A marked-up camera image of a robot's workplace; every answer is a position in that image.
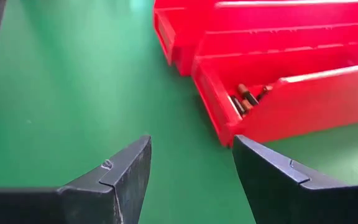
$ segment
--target green table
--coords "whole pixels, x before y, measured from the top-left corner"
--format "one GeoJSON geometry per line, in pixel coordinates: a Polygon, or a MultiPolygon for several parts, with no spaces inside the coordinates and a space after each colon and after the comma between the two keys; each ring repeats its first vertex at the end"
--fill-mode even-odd
{"type": "MultiPolygon", "coordinates": [[[[152,171],[140,223],[254,223],[231,152],[220,146],[191,78],[167,66],[152,4],[8,1],[0,30],[0,187],[65,184],[149,133],[152,171]]],[[[358,184],[358,124],[267,145],[358,184]]]]}

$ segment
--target red storage bin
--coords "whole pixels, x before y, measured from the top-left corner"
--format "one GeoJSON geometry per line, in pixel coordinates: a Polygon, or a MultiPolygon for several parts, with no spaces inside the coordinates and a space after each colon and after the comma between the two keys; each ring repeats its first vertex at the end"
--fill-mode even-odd
{"type": "Polygon", "coordinates": [[[358,2],[156,0],[154,27],[168,64],[189,75],[205,32],[358,22],[358,2]]]}
{"type": "Polygon", "coordinates": [[[266,142],[358,122],[358,2],[345,5],[348,19],[335,23],[204,35],[192,76],[223,145],[235,134],[266,142]],[[240,83],[254,96],[273,86],[244,118],[229,98],[240,99],[240,83]]]}

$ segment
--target red plastic bin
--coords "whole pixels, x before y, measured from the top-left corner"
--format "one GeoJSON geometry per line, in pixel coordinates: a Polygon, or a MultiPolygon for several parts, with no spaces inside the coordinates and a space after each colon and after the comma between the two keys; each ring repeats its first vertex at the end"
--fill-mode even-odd
{"type": "Polygon", "coordinates": [[[204,35],[192,76],[223,145],[236,134],[266,142],[358,122],[358,2],[345,4],[347,18],[318,26],[204,35]],[[229,98],[240,99],[239,83],[254,95],[273,86],[245,118],[229,98]]]}
{"type": "Polygon", "coordinates": [[[357,22],[355,17],[355,1],[156,0],[154,5],[157,37],[168,64],[174,63],[181,75],[190,75],[196,46],[205,32],[357,22]]]}

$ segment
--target green surface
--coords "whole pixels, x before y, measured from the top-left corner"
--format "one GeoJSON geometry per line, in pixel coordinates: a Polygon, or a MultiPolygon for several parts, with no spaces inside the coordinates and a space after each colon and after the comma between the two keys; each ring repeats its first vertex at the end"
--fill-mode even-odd
{"type": "MultiPolygon", "coordinates": [[[[231,152],[219,145],[191,79],[167,66],[152,4],[8,0],[0,187],[65,184],[149,133],[140,223],[254,223],[231,152]]],[[[358,184],[358,124],[267,145],[358,184]]]]}

